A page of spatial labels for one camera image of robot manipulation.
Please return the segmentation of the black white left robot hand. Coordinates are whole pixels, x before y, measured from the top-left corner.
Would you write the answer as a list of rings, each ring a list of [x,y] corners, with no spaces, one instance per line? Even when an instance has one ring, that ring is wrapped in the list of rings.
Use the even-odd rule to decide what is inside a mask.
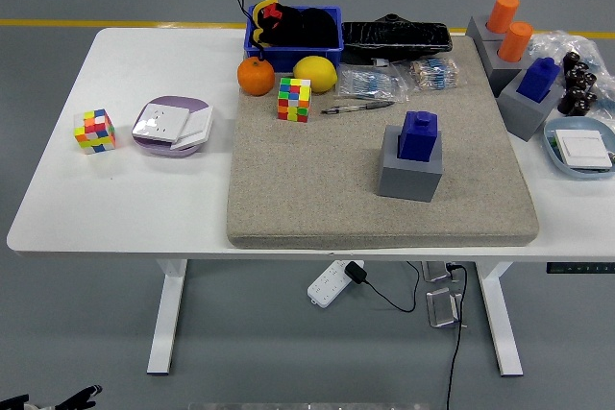
[[[63,402],[42,407],[42,410],[83,410],[90,409],[96,405],[93,400],[95,396],[100,394],[103,388],[100,385],[91,385],[79,391]],[[39,407],[30,402],[28,394],[8,398],[1,401],[1,410],[39,410]]]

